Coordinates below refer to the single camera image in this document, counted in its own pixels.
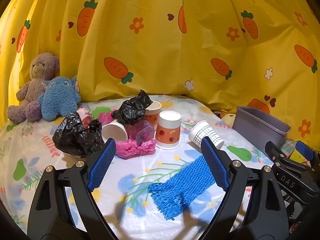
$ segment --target textured blue pad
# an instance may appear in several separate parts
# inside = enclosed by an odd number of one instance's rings
[[[152,183],[148,190],[166,220],[181,214],[208,187],[214,178],[201,155],[165,183]]]
[[[304,143],[301,141],[297,141],[296,150],[301,153],[303,157],[306,158],[307,161],[313,160],[313,151],[309,149]]]
[[[95,188],[100,187],[104,175],[106,174],[115,154],[116,142],[114,140],[111,140],[104,148],[99,159],[90,171],[89,182],[87,184],[89,192],[93,192]]]
[[[201,141],[201,152],[217,185],[222,187],[224,191],[227,191],[230,186],[227,170],[206,138],[203,138]]]

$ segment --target teddy bear's snout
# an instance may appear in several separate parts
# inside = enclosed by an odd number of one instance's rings
[[[32,75],[34,77],[44,78],[44,65],[42,63],[37,63],[34,65],[32,69]]]

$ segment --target teddy bear's head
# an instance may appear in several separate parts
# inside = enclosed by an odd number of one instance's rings
[[[59,69],[60,62],[49,52],[41,53],[34,58],[30,65],[30,78],[43,78],[51,80],[55,77],[54,73]]]

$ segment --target metal screw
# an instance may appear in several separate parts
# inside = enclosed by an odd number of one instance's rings
[[[264,170],[265,170],[266,172],[270,172],[270,171],[271,171],[271,168],[270,168],[269,166],[264,166]]]
[[[84,165],[84,161],[78,161],[77,163],[76,163],[76,166],[77,167],[82,167]]]
[[[46,171],[46,172],[50,172],[50,171],[52,171],[52,170],[53,170],[53,167],[52,167],[52,166],[48,166],[48,167],[45,168],[45,171]]]
[[[232,164],[235,167],[240,167],[241,166],[241,162],[240,161],[233,161]]]

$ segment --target teddy bear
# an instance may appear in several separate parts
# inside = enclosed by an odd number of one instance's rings
[[[66,117],[77,111],[80,96],[75,91],[76,78],[71,80],[66,77],[56,77],[44,82],[47,86],[45,93],[41,94],[38,102],[41,105],[41,113],[46,121],[53,121],[58,116]]]
[[[9,106],[7,110],[8,119],[19,124],[28,121],[37,121],[41,118],[41,105],[38,97],[44,93],[45,81],[50,81],[55,77],[55,72],[59,69],[58,57],[45,52],[33,59],[30,65],[31,81],[27,82],[16,94],[17,100],[22,101],[20,106]]]

